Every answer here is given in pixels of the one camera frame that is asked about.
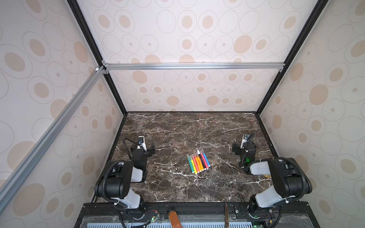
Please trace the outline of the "blue marker pen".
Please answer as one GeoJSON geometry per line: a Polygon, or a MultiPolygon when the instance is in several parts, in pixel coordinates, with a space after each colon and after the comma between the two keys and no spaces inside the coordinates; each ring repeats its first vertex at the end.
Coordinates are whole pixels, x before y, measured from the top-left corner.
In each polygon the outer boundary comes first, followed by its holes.
{"type": "Polygon", "coordinates": [[[205,160],[205,163],[206,163],[207,168],[210,168],[210,167],[211,167],[211,165],[210,165],[210,163],[209,163],[209,161],[208,161],[208,158],[207,158],[207,156],[206,156],[206,154],[205,154],[205,151],[204,151],[203,149],[201,149],[201,154],[202,154],[202,155],[203,155],[203,157],[204,157],[204,160],[205,160]]]}

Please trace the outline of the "pink marker pen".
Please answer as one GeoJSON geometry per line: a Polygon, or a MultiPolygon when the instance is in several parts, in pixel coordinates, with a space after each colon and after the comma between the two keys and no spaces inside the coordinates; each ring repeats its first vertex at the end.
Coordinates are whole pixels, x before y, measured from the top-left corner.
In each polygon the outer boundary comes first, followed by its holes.
{"type": "Polygon", "coordinates": [[[206,170],[207,170],[207,169],[209,169],[208,163],[207,163],[207,161],[206,161],[206,159],[205,159],[205,156],[204,156],[204,151],[203,151],[203,149],[201,149],[201,150],[200,150],[200,157],[201,157],[202,164],[203,164],[204,168],[205,168],[206,170]]]}

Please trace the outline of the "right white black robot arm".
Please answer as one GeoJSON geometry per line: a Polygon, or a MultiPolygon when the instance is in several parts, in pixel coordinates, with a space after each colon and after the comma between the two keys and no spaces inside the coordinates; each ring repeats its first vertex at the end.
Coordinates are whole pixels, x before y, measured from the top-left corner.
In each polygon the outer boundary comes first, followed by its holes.
{"type": "Polygon", "coordinates": [[[234,143],[232,152],[240,156],[240,168],[248,175],[271,177],[272,186],[251,196],[248,212],[253,215],[259,209],[271,208],[300,200],[312,192],[312,184],[293,158],[274,157],[256,160],[256,145],[251,141],[234,143]]]}

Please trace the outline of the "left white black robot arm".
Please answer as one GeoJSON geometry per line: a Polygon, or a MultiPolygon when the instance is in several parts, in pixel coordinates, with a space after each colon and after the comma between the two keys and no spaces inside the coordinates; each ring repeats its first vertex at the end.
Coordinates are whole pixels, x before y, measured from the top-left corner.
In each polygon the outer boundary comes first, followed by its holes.
{"type": "Polygon", "coordinates": [[[131,189],[131,184],[146,180],[147,160],[155,153],[154,144],[146,150],[142,146],[137,146],[132,149],[131,160],[107,162],[95,185],[95,196],[112,203],[119,210],[144,213],[144,200],[131,189]]]}

